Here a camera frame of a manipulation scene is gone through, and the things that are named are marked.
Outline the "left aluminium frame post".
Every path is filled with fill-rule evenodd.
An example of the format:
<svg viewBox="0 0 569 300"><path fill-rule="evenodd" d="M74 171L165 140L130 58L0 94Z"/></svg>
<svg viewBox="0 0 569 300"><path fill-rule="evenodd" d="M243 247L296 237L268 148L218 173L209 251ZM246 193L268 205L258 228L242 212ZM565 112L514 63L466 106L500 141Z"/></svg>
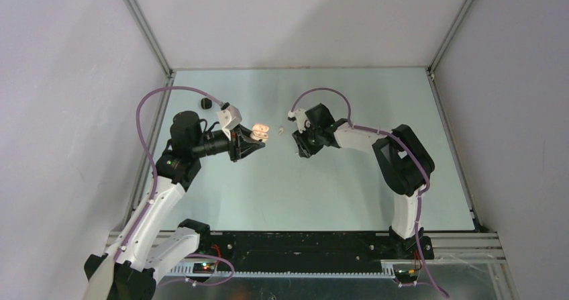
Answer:
<svg viewBox="0 0 569 300"><path fill-rule="evenodd" d="M172 67L168 63L168 60L159 44L159 41L153 32L148 20L146 19L146 16L144 15L144 12L138 0L123 0L123 2L125 3L128 11L131 13L135 24L141 31L143 38L145 39L147 45L150 48L150 51L153 53L155 59L157 60L162 72L166 77L171 77L173 74Z"/></svg>

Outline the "right aluminium frame post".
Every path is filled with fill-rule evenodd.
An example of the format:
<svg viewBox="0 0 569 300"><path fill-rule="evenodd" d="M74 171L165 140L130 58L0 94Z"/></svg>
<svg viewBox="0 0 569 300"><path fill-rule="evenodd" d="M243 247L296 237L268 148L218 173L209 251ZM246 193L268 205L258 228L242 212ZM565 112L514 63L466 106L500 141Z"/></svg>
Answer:
<svg viewBox="0 0 569 300"><path fill-rule="evenodd" d="M456 37L460 27L462 26L466 16L470 12L474 2L476 0L463 0L461 3L457 14L455 15L454 19L452 20L441 44L438 46L428 68L428 75L431 79L435 78L436 70L440 66L442 60L448 49L450 48L454 38Z"/></svg>

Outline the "black earbud charging case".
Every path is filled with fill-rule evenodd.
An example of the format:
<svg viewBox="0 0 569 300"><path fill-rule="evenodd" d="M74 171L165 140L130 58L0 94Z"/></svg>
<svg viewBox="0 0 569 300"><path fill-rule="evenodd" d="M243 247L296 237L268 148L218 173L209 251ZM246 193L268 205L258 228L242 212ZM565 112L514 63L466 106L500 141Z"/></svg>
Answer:
<svg viewBox="0 0 569 300"><path fill-rule="evenodd" d="M211 109L213 107L213 101L207 97L200 100L200 108L204 110Z"/></svg>

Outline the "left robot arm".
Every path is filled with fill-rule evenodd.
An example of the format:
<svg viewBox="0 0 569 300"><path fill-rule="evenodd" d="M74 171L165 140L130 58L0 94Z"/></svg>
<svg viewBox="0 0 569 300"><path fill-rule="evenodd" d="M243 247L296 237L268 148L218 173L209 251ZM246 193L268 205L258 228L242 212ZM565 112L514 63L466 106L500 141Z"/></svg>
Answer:
<svg viewBox="0 0 569 300"><path fill-rule="evenodd" d="M183 221L173 235L154 247L160 228L189 190L201 169L201 159L227 153L236 162L263 148L269 127L241 125L241 115L230 105L217 112L220 130L203 129L194 111L176 114L158 162L152 167L152 186L133 217L101 256L85 262L89 280L85 299L151 299L159 282L188 256L208 258L212 249L209 226Z"/></svg>

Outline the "white earbud charging case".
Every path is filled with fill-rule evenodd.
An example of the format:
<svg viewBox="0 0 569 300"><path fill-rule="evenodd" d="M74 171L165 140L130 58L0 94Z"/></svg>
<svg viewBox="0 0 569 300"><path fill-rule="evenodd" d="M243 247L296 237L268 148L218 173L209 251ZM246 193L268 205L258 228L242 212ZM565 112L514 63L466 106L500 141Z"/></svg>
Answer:
<svg viewBox="0 0 569 300"><path fill-rule="evenodd" d="M252 126L250 138L259 142L266 142L269 138L269 127L261 123L255 123Z"/></svg>

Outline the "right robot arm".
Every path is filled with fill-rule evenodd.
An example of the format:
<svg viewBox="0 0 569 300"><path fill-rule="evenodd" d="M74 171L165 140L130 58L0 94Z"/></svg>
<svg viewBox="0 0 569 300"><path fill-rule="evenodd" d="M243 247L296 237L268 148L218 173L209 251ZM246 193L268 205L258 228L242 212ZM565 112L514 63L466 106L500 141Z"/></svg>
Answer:
<svg viewBox="0 0 569 300"><path fill-rule="evenodd" d="M405 124L386 131L335 119L318 104L288 113L296 123L292 137L301 158L310 158L323 147L353 149L373 155L387 186L395 193L394 215L389 227L391 252L398 258L417 255L423 260L421 215L423 195L430 188L435 163L415 132Z"/></svg>

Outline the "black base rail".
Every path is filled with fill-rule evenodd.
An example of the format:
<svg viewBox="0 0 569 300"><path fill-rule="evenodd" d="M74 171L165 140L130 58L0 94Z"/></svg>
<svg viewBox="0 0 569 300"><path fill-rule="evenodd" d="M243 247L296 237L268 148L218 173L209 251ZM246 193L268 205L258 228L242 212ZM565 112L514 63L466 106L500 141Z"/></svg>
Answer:
<svg viewBox="0 0 569 300"><path fill-rule="evenodd" d="M401 240L386 232L213 232L199 243L200 254L228 260L222 271L268 274L379 273L382 262L434 258L428 236Z"/></svg>

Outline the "aluminium frame post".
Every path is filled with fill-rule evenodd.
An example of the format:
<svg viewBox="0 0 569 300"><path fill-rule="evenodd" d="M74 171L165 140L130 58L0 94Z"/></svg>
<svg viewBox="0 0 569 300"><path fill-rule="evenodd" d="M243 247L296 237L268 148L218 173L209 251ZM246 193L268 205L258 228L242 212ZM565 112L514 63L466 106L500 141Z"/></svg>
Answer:
<svg viewBox="0 0 569 300"><path fill-rule="evenodd" d="M173 74L172 67L168 63L168 60L159 44L159 41L153 32L148 20L146 19L146 16L144 15L144 12L138 0L123 0L123 2L125 3L128 11L131 13L135 24L141 31L143 38L145 39L147 45L150 48L150 51L153 53L155 59L157 60L162 72L166 77L171 77Z"/></svg>
<svg viewBox="0 0 569 300"><path fill-rule="evenodd" d="M460 27L462 26L466 16L470 12L474 2L476 0L463 0L461 3L457 14L455 15L454 19L452 20L441 44L438 46L428 68L428 75L431 79L435 78L436 70L440 66L442 60L448 49L450 48L454 38L456 37Z"/></svg>

